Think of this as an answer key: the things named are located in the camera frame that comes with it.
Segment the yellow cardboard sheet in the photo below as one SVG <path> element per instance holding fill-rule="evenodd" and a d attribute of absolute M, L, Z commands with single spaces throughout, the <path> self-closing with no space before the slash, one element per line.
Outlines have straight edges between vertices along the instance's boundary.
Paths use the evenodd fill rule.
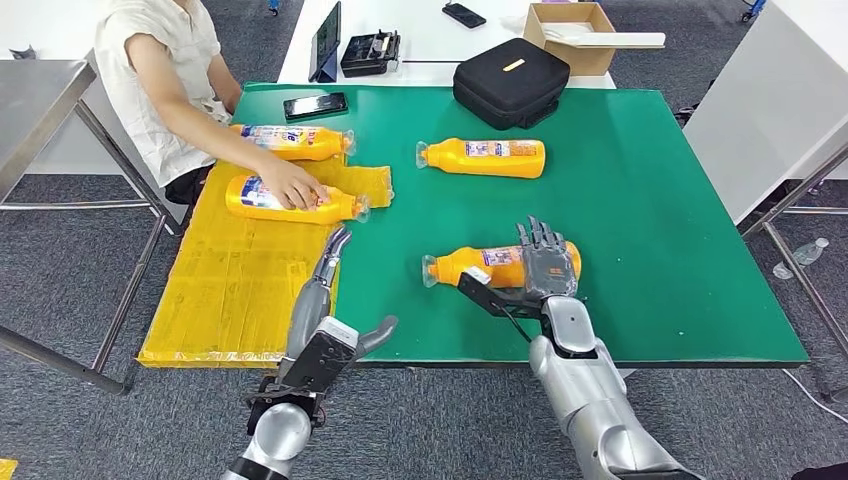
<path fill-rule="evenodd" d="M 349 167 L 343 156 L 299 164 L 372 208 L 391 203 L 389 167 Z M 269 368 L 282 356 L 295 298 L 335 226 L 232 215 L 224 193 L 245 173 L 226 162 L 210 172 L 139 353 L 144 366 Z"/>
<path fill-rule="evenodd" d="M 0 458 L 0 480 L 12 480 L 12 474 L 15 473 L 17 466 L 16 460 Z"/>

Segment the green tabletop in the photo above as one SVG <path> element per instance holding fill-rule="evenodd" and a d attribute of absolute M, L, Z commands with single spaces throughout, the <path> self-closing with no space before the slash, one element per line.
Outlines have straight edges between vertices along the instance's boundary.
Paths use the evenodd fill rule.
<path fill-rule="evenodd" d="M 421 282 L 421 257 L 513 245 L 533 214 L 579 248 L 577 296 L 616 363 L 791 366 L 808 361 L 698 160 L 655 91 L 568 89 L 530 130 L 496 131 L 449 88 L 251 85 L 235 121 L 285 123 L 288 98 L 342 91 L 347 114 L 301 122 L 353 129 L 352 165 L 390 165 L 395 198 L 351 224 L 336 316 L 364 332 L 397 315 L 366 360 L 402 364 L 525 362 L 527 343 L 454 287 Z M 542 140 L 541 178 L 452 175 L 415 167 L 415 144 Z M 537 322 L 521 320 L 538 332 Z"/>

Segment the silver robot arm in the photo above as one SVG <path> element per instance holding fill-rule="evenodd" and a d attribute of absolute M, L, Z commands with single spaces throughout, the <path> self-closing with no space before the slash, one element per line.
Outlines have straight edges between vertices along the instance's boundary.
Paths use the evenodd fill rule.
<path fill-rule="evenodd" d="M 583 477 L 701 479 L 675 461 L 633 413 L 624 379 L 595 336 L 586 307 L 573 298 L 577 278 L 562 235 L 533 217 L 530 226 L 528 234 L 518 225 L 525 279 L 519 295 L 486 287 L 482 272 L 464 272 L 458 288 L 494 316 L 540 320 L 542 334 L 530 343 L 530 366 L 574 446 Z"/>
<path fill-rule="evenodd" d="M 289 480 L 292 463 L 306 447 L 327 387 L 349 364 L 386 343 L 397 326 L 388 316 L 376 330 L 360 335 L 329 316 L 330 287 L 351 233 L 330 235 L 312 277 L 298 294 L 277 375 L 251 396 L 252 438 L 222 480 Z"/>
<path fill-rule="evenodd" d="M 554 335 L 533 340 L 530 367 L 548 395 L 562 432 L 571 440 L 584 478 L 700 479 L 639 423 L 627 400 L 624 379 L 604 342 L 594 336 L 583 303 L 552 296 L 542 312 Z"/>

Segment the person's arm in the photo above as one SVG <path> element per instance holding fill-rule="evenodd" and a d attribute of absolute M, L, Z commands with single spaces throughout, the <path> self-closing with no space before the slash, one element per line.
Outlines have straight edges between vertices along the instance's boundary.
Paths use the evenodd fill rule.
<path fill-rule="evenodd" d="M 230 68 L 227 67 L 227 62 L 224 61 L 224 57 L 220 53 L 212 57 L 206 76 L 209 77 L 209 84 L 212 85 L 215 94 L 223 102 L 224 108 L 230 114 L 235 113 L 236 105 L 241 100 L 241 85 L 233 78 Z"/>
<path fill-rule="evenodd" d="M 215 158 L 258 173 L 271 194 L 286 208 L 314 208 L 316 199 L 312 192 L 322 200 L 328 199 L 324 187 L 305 170 L 243 140 L 238 133 L 194 108 L 174 71 L 167 48 L 154 37 L 133 35 L 125 47 L 130 65 L 168 130 Z"/>

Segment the gray carpet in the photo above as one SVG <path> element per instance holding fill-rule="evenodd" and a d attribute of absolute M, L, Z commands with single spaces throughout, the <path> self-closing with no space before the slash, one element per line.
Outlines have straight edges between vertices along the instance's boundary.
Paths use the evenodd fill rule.
<path fill-rule="evenodd" d="M 205 3 L 236 76 L 274 81 L 298 7 L 284 2 L 278 19 L 266 19 L 258 0 Z M 732 0 L 604 5 L 621 30 L 668 34 L 664 52 L 619 54 L 613 74 L 621 87 L 660 88 L 674 106 L 700 98 L 745 28 L 733 23 L 744 6 Z M 259 46 L 262 56 L 250 58 Z M 129 194 L 115 177 L 51 176 L 26 177 L 14 193 L 32 201 Z M 848 205 L 848 188 L 826 185 L 812 201 Z M 151 220 L 141 211 L 0 212 L 0 324 L 89 362 Z M 844 221 L 779 222 L 793 246 L 831 240 L 809 273 L 842 319 Z M 0 457 L 20 460 L 15 480 L 216 478 L 244 447 L 248 412 L 239 398 L 255 388 L 259 371 L 140 369 L 131 361 L 177 247 L 170 237 L 157 246 L 108 365 L 115 375 L 135 374 L 128 396 L 104 395 L 0 349 Z M 813 358 L 799 372 L 803 381 L 820 390 L 848 383 L 848 361 L 797 282 L 768 273 L 779 261 L 776 250 L 763 236 L 751 249 Z M 815 408 L 779 371 L 650 370 L 627 383 L 646 428 L 710 479 L 789 479 L 805 467 L 848 461 L 848 426 Z M 327 426 L 313 436 L 296 478 L 579 478 L 527 368 L 351 370 L 326 408 Z"/>

